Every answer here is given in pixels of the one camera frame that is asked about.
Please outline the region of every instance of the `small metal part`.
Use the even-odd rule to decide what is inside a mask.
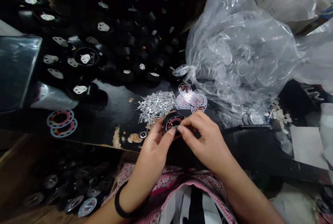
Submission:
[[[140,136],[140,138],[141,139],[145,139],[146,137],[147,137],[147,132],[146,131],[142,131],[142,132],[140,132],[140,134],[139,134],[139,136]]]

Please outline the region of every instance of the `gauge dial sticker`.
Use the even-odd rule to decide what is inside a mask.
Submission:
[[[74,112],[72,110],[54,111],[52,112],[46,123],[50,128],[61,128],[68,125],[74,119]]]
[[[72,134],[77,128],[77,120],[73,118],[73,120],[62,128],[51,128],[51,135],[55,138],[64,138]]]

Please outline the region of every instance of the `gauge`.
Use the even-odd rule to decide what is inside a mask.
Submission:
[[[181,114],[178,112],[172,112],[165,117],[163,127],[167,132],[169,129],[177,127],[182,120],[184,120],[184,117]]]

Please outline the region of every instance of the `plastic wrapping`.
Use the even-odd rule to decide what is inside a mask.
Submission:
[[[44,83],[38,82],[39,93],[31,108],[42,108],[50,110],[70,110],[78,105],[78,101],[70,99],[60,89],[51,87]]]
[[[328,21],[322,27],[325,31],[296,38],[302,61],[294,71],[298,82],[322,84],[330,87],[333,83],[333,24]]]
[[[276,20],[298,22],[314,18],[317,0],[271,0],[265,10]]]
[[[271,105],[299,56],[290,29],[257,7],[254,0],[208,0],[191,28],[186,64],[173,74],[232,113]]]

